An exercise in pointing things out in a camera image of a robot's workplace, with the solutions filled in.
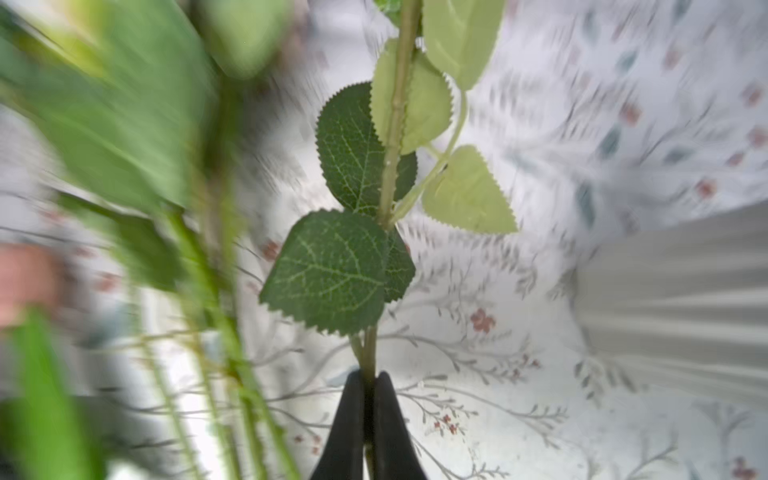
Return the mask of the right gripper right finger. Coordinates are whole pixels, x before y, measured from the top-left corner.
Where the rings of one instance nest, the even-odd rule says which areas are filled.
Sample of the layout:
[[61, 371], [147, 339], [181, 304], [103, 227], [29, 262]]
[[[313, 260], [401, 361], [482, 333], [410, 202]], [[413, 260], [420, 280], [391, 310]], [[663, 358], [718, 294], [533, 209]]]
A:
[[378, 375], [373, 393], [373, 462], [374, 479], [427, 480], [387, 372]]

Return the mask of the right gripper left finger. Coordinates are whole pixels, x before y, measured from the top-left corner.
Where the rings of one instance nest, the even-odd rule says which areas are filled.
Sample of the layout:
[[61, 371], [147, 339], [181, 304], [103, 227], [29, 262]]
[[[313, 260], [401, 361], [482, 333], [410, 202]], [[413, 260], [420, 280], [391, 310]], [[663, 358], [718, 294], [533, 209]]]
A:
[[347, 377], [323, 453], [311, 480], [362, 480], [365, 386], [359, 370]]

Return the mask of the pink rose stem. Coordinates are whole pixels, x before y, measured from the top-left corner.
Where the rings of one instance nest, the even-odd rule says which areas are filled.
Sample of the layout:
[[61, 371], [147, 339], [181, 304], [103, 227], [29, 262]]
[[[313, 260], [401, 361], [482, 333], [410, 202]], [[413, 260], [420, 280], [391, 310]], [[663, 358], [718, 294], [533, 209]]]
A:
[[338, 91], [318, 116], [318, 158], [339, 206], [291, 228], [260, 299], [307, 327], [348, 337], [367, 383], [376, 377], [384, 308], [414, 274], [396, 224], [421, 204], [451, 227], [517, 231], [483, 155], [459, 141], [504, 9], [501, 1], [401, 2], [398, 35], [382, 48], [372, 79]]

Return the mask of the white ribbed ceramic vase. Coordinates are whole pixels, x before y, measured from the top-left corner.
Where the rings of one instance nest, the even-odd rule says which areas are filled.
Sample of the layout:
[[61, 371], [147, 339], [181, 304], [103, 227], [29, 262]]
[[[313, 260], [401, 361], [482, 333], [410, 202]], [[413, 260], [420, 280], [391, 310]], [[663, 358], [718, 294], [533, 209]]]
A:
[[648, 382], [767, 406], [767, 204], [606, 245], [575, 272], [598, 355]]

